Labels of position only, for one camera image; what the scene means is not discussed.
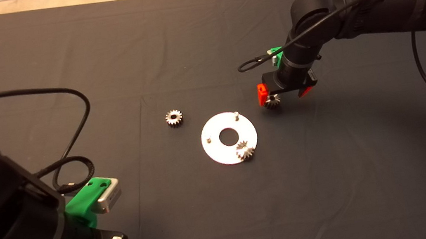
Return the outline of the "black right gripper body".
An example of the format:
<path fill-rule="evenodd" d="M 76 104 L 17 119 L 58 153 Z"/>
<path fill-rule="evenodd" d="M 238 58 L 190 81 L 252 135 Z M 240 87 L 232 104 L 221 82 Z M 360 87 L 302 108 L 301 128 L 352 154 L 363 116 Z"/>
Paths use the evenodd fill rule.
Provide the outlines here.
<path fill-rule="evenodd" d="M 281 67 L 275 71 L 264 73 L 262 82 L 267 86 L 270 95 L 303 90 L 317 84 L 317 78 L 313 72 L 312 63 L 299 66 Z"/>

